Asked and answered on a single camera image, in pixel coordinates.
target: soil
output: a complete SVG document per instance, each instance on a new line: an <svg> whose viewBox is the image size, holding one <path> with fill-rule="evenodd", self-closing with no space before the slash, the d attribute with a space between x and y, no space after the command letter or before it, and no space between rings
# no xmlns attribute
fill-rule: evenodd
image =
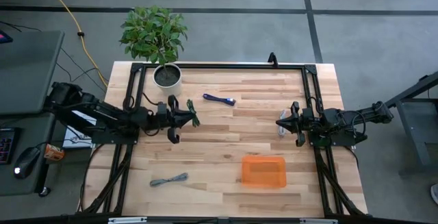
<svg viewBox="0 0 438 224"><path fill-rule="evenodd" d="M179 80L179 77L181 76L178 69L176 69L173 66L166 66L166 70L167 70L167 74L166 71L164 70L164 67L158 69L158 71L155 73L154 76L155 82L157 82L157 84L159 84L160 86L164 86L164 87L172 86L176 84Z"/></svg>

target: yellow cable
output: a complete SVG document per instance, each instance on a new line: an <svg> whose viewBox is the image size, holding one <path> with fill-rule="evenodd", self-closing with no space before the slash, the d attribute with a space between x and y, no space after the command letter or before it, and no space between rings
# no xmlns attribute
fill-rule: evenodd
<svg viewBox="0 0 438 224"><path fill-rule="evenodd" d="M75 21L75 24L76 24L77 29L79 30L79 32L83 33L81 27L79 26L79 23L77 22L75 16L73 16L73 14L70 12L70 10L68 9L67 5L62 0L58 0L58 1L60 1L60 3L66 8L67 12L73 18L73 20ZM108 84L106 83L105 78L103 77L103 75L101 73L101 70L98 68L96 62L94 62L94 60L91 58L90 54L88 53L88 51L87 51L87 49L85 47L85 40L83 39L83 36L79 36L79 37L81 38L81 41L82 41L83 51L88 56L88 59L90 59L91 63L94 65L94 67L96 68L97 73L99 74L99 77L100 77L102 83L105 85L105 87L108 87Z"/></svg>

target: gray rope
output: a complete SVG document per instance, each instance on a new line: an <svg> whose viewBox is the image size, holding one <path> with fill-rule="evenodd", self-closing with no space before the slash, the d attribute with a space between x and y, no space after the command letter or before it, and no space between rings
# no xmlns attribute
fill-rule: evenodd
<svg viewBox="0 0 438 224"><path fill-rule="evenodd" d="M286 118L286 110L281 111L280 119ZM286 130L279 126L279 135L284 136L286 134Z"/></svg>
<svg viewBox="0 0 438 224"><path fill-rule="evenodd" d="M151 183L149 183L149 185L151 187L156 187L156 186L161 186L162 184L167 183L167 182L181 182L181 181L187 180L188 177L189 177L188 173L182 173L182 174L177 175L175 177L171 177L170 179L152 180Z"/></svg>

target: white flower pot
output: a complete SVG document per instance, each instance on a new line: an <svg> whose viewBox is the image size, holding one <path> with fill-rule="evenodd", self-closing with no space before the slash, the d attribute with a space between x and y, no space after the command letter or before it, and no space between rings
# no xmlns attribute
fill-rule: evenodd
<svg viewBox="0 0 438 224"><path fill-rule="evenodd" d="M172 66L175 67L176 69L178 69L179 71L179 79L178 81L171 85L171 86L161 86L159 85L156 81L155 81L155 74L158 70L160 70L162 68L162 66L158 66L154 71L153 71L153 82L163 91L163 93L168 97L170 95L174 95L174 96L178 96L179 94L181 94L181 83L182 83L182 77L183 74L181 72L181 69L176 65L176 64L172 64L172 63L167 63L166 66Z"/></svg>

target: green leaves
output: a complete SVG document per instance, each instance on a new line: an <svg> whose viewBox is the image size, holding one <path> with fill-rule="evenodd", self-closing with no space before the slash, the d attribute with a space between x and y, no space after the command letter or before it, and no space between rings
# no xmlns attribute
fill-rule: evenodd
<svg viewBox="0 0 438 224"><path fill-rule="evenodd" d="M170 10L155 5L135 8L120 26L124 32L119 42L127 45L125 54L131 53L133 59L144 57L161 65L176 62L179 47L184 51L180 35L187 40L187 27L181 24L182 20L181 14L171 14Z"/></svg>

